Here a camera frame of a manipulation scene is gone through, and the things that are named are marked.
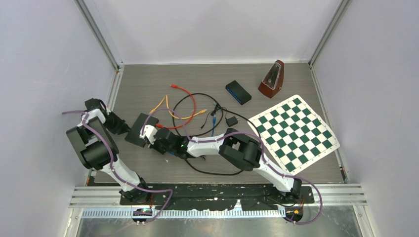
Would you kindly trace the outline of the dark grey network switch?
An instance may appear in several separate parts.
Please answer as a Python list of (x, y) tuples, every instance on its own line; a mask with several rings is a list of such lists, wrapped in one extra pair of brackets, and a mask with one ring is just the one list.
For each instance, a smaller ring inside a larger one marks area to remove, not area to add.
[(155, 117), (150, 117), (149, 120), (146, 122), (147, 117), (147, 114), (140, 113), (133, 126), (131, 127), (130, 132), (125, 137), (125, 140), (127, 142), (143, 148), (146, 146), (146, 139), (140, 138), (141, 129), (143, 125), (146, 124), (156, 126), (156, 124), (159, 122), (159, 120)]

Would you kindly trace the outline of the black power adapter with cord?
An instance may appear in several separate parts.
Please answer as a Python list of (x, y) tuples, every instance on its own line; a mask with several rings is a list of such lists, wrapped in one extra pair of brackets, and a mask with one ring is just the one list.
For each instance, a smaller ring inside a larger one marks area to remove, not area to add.
[[(204, 124), (200, 127), (200, 129), (202, 129), (205, 126), (209, 115), (212, 116), (212, 127), (213, 128), (216, 127), (216, 121), (217, 121), (216, 112), (218, 110), (223, 110), (224, 112), (228, 112), (225, 107), (221, 107), (219, 104), (215, 103), (214, 110), (207, 114), (206, 120), (205, 120)], [(235, 116), (230, 117), (230, 118), (225, 118), (225, 121), (226, 121), (226, 124), (228, 125), (228, 127), (232, 127), (232, 126), (234, 126), (238, 123), (238, 119)]]

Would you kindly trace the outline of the small black blue switch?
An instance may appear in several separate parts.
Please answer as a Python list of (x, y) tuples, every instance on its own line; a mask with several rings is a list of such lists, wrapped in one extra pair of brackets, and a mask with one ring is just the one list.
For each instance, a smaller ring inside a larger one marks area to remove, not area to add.
[(225, 88), (240, 105), (244, 105), (252, 99), (252, 96), (236, 80), (228, 83)]

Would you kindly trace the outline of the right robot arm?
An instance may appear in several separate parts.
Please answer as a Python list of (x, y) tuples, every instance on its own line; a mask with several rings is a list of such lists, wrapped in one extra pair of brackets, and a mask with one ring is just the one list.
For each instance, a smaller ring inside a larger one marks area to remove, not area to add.
[(287, 202), (296, 202), (302, 195), (302, 181), (273, 162), (266, 155), (262, 140), (253, 133), (229, 128), (221, 135), (199, 138), (175, 135), (167, 128), (148, 125), (143, 138), (159, 153), (184, 160), (220, 155), (239, 170), (254, 171), (270, 181)]

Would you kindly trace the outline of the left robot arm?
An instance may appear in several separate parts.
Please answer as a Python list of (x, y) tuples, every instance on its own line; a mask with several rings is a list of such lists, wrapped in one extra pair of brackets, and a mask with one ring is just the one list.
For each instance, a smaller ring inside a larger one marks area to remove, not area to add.
[(86, 110), (78, 112), (81, 122), (66, 132), (82, 165), (108, 174), (120, 185), (120, 194), (128, 201), (147, 204), (152, 197), (151, 190), (119, 158), (119, 149), (111, 137), (111, 134), (129, 132), (130, 127), (101, 99), (91, 98), (84, 104)]

